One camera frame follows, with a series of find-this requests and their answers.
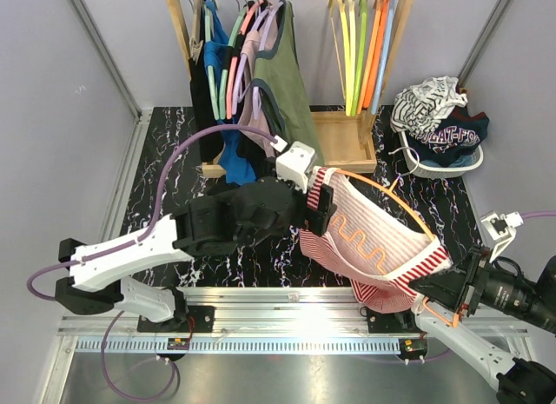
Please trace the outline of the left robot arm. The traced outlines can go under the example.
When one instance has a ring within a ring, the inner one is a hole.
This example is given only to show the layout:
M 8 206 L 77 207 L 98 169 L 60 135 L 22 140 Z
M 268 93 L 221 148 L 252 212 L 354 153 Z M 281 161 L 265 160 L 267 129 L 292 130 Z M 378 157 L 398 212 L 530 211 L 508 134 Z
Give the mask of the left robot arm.
M 333 198 L 327 184 L 303 191 L 292 182 L 266 177 L 195 198 L 151 230 L 96 245 L 67 239 L 60 253 L 69 276 L 56 282 L 54 298 L 75 315 L 118 309 L 162 330 L 179 331 L 189 317 L 184 294 L 175 287 L 153 288 L 135 280 L 134 273 L 169 262 L 231 255 L 290 227 L 322 236 L 336 210 Z

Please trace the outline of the yellow plastic hanger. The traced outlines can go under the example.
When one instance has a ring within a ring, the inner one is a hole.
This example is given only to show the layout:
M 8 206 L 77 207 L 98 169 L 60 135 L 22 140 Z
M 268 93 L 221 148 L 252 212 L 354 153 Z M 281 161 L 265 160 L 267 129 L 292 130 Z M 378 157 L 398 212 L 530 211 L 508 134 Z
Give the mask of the yellow plastic hanger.
M 344 0 L 328 0 L 328 15 L 334 40 L 334 51 L 338 65 L 341 90 L 344 98 L 345 113 L 348 115 L 348 78 L 349 78 L 349 34 L 348 15 Z

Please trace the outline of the black white striped tank top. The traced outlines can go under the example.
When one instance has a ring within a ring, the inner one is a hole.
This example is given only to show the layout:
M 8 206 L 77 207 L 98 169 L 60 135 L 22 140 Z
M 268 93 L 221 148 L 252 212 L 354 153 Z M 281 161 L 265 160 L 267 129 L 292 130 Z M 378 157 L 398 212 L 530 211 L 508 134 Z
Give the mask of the black white striped tank top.
M 458 82 L 457 77 L 429 77 L 405 88 L 394 99 L 392 130 L 414 135 L 435 131 L 456 107 L 467 106 L 467 94 L 460 92 Z

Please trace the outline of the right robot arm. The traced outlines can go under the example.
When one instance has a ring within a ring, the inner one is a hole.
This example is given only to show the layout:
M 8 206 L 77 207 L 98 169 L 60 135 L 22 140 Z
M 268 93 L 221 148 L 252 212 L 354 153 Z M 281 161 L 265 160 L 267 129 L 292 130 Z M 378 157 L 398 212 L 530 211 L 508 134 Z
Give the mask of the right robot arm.
M 488 383 L 499 403 L 555 401 L 554 371 L 496 347 L 461 321 L 468 317 L 478 323 L 492 317 L 497 323 L 529 325 L 554 334 L 554 259 L 537 281 L 531 281 L 517 262 L 473 246 L 457 264 L 418 277 L 408 286 L 423 300 L 394 310 L 397 328 L 418 329 L 441 341 Z

